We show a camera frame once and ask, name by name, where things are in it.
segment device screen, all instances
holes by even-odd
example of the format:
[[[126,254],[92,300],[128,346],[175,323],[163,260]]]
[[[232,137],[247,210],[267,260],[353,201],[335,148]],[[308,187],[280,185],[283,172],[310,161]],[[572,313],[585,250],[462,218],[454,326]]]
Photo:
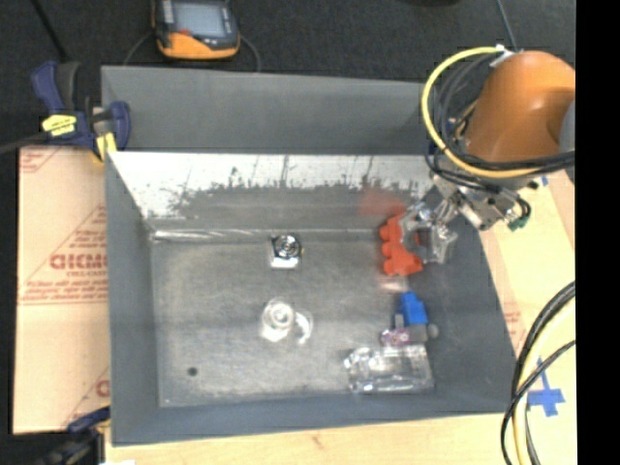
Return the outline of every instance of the device screen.
[[[177,3],[174,6],[176,24],[194,35],[224,37],[222,11],[215,5]]]

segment yellow cable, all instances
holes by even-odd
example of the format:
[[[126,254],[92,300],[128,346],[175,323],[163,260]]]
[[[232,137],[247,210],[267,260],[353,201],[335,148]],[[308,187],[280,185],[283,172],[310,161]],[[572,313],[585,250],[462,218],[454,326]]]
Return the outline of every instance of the yellow cable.
[[[534,172],[536,169],[512,169],[512,170],[485,170],[485,169],[480,169],[474,166],[471,166],[465,162],[463,162],[461,159],[459,159],[456,155],[454,155],[454,153],[452,153],[448,147],[446,146],[446,144],[444,143],[444,141],[442,140],[441,136],[439,135],[439,133],[437,133],[437,131],[435,130],[435,126],[433,126],[433,122],[430,118],[430,113],[428,110],[428,98],[430,96],[430,91],[433,87],[433,84],[435,83],[435,81],[437,80],[437,78],[451,65],[453,65],[454,63],[458,62],[459,60],[463,60],[467,57],[471,57],[473,55],[483,55],[483,54],[490,54],[490,53],[498,53],[504,51],[504,48],[502,46],[479,46],[477,48],[470,48],[467,50],[463,50],[459,53],[456,53],[455,55],[453,55],[452,57],[446,59],[444,62],[442,62],[437,69],[435,69],[430,77],[428,78],[428,81],[426,82],[426,84],[424,85],[424,88],[422,89],[422,96],[421,96],[421,110],[422,110],[422,118],[424,120],[424,124],[426,125],[426,129],[428,130],[431,138],[433,138],[433,141],[435,141],[435,144],[437,144],[437,146],[440,148],[440,150],[442,150],[446,156],[458,167],[460,167],[461,169],[472,173],[473,175],[478,175],[480,177],[491,177],[491,178],[507,178],[507,177],[521,177],[523,175],[527,175],[529,173]]]
[[[574,298],[560,311],[560,313],[554,317],[546,327],[541,331],[541,334],[537,338],[532,349],[528,353],[527,357],[523,361],[523,370],[521,371],[521,377],[519,379],[519,386],[521,386],[530,374],[535,370],[538,359],[542,352],[541,348],[544,345],[549,334],[553,332],[564,319],[572,313],[574,310]],[[525,412],[527,411],[527,397],[522,397],[521,400],[514,407],[512,413],[512,433],[514,435],[514,446],[516,454],[518,456],[519,464],[531,464],[529,454],[527,452],[527,432],[525,426]]]

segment red object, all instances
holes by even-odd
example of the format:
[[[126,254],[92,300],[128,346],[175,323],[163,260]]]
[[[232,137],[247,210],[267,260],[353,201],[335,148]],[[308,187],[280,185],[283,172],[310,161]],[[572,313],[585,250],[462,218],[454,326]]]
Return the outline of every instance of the red object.
[[[398,221],[405,215],[398,214],[387,219],[387,223],[379,228],[379,236],[384,244],[381,253],[384,261],[384,272],[387,275],[407,276],[422,270],[422,260],[415,253],[408,252],[401,242],[403,231]]]

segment blue clamp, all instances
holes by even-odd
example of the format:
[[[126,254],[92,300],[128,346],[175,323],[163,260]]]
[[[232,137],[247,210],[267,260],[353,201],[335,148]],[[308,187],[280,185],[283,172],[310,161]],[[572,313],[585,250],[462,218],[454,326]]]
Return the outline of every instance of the blue clamp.
[[[101,135],[94,132],[93,125],[104,120],[111,121],[115,148],[125,148],[131,132],[129,106],[125,102],[112,102],[106,110],[97,114],[75,110],[73,90],[78,67],[78,62],[57,64],[47,61],[30,75],[35,94],[49,113],[44,121],[46,141],[50,144],[83,146],[103,159],[104,154],[98,143]]]

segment black carpet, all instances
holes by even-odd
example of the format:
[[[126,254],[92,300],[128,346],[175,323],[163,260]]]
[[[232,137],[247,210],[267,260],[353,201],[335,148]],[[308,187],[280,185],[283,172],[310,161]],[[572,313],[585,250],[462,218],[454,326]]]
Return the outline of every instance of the black carpet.
[[[71,58],[81,63],[77,106],[100,98],[102,64],[120,64],[149,30],[149,0],[40,0]],[[540,49],[575,63],[576,0],[232,0],[241,33],[263,71],[346,78],[427,79],[446,57],[468,47]],[[29,0],[0,0],[0,144],[37,133],[42,104],[29,75],[57,50]],[[167,64],[152,40],[132,63]],[[209,67],[251,71],[243,45]],[[16,290],[16,154],[0,155],[0,463],[41,455],[62,436],[10,436]]]

